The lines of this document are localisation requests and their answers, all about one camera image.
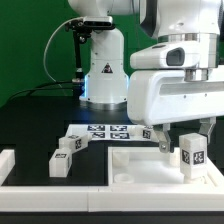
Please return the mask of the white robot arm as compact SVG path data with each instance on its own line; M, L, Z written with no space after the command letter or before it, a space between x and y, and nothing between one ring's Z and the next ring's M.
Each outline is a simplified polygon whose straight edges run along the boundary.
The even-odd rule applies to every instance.
M129 120L151 127L163 152L169 129L199 120L210 135L224 115L219 65L224 0L68 0L91 38L81 102L124 105Z

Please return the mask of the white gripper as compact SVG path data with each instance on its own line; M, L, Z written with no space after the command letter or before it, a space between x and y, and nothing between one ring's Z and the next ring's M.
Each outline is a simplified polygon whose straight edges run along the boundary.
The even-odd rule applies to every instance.
M135 72L129 81L127 114L134 124L154 125L162 153L171 151L166 123L201 119L199 133L210 143L215 117L224 116L224 65L205 68L202 80L193 75L205 55L197 42L167 42L130 57Z

